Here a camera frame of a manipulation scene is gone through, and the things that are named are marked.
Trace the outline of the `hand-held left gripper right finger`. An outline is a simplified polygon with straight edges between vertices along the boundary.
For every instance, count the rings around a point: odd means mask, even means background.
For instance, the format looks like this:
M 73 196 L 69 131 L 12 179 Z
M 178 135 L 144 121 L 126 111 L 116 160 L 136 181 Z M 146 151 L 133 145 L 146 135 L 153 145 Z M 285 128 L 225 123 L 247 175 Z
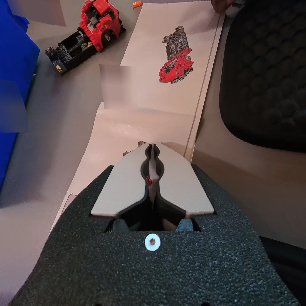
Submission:
M 156 173 L 155 208 L 166 220 L 211 215 L 214 208 L 190 162 L 164 144 L 154 144 Z

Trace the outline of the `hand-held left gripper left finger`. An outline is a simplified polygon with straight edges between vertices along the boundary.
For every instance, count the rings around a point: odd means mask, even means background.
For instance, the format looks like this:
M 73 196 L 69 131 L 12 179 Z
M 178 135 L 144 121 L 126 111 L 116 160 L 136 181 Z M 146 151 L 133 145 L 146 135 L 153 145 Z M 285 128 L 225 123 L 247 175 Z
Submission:
M 148 196 L 151 144 L 130 151 L 111 170 L 92 210 L 92 216 L 118 217 L 143 208 Z

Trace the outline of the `red and black lego car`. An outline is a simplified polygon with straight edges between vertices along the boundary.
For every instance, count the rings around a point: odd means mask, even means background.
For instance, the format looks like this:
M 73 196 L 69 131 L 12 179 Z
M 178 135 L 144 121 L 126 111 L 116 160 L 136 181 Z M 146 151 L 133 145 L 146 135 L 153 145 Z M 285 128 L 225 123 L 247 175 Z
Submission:
M 101 53 L 126 29 L 119 11 L 107 0 L 86 1 L 82 6 L 82 21 L 76 32 L 45 50 L 46 56 L 60 74 L 79 66 L 96 53 Z

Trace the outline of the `blue plastic bin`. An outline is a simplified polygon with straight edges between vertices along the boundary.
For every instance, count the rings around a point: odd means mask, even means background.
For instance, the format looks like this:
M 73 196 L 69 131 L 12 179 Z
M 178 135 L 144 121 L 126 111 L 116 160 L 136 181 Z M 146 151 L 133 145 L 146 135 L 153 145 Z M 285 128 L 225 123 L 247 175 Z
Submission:
M 28 132 L 25 104 L 40 49 L 27 35 L 29 21 L 0 1 L 0 186 L 2 188 L 17 133 Z

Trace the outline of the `lego instruction booklet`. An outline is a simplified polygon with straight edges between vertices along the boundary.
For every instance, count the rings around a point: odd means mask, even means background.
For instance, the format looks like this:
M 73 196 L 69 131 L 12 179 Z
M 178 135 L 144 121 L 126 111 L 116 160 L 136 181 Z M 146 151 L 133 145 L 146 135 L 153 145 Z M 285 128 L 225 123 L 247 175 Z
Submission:
M 70 195 L 78 195 L 124 151 L 139 140 L 162 143 L 193 158 L 196 135 L 211 78 L 225 13 L 216 14 L 209 1 L 143 4 L 121 66 L 128 67 L 132 106 L 101 102 L 89 143 L 55 218 L 67 208 Z M 171 84 L 159 81 L 166 59 L 163 37 L 184 27 L 192 52 L 193 71 Z

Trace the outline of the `black quilted pad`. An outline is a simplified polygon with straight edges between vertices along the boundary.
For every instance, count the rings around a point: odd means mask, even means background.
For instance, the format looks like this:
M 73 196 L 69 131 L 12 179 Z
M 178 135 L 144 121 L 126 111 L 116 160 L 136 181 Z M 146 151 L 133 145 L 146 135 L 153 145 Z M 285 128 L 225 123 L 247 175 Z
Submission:
M 229 28 L 219 108 L 228 131 L 306 151 L 306 1 L 246 1 Z

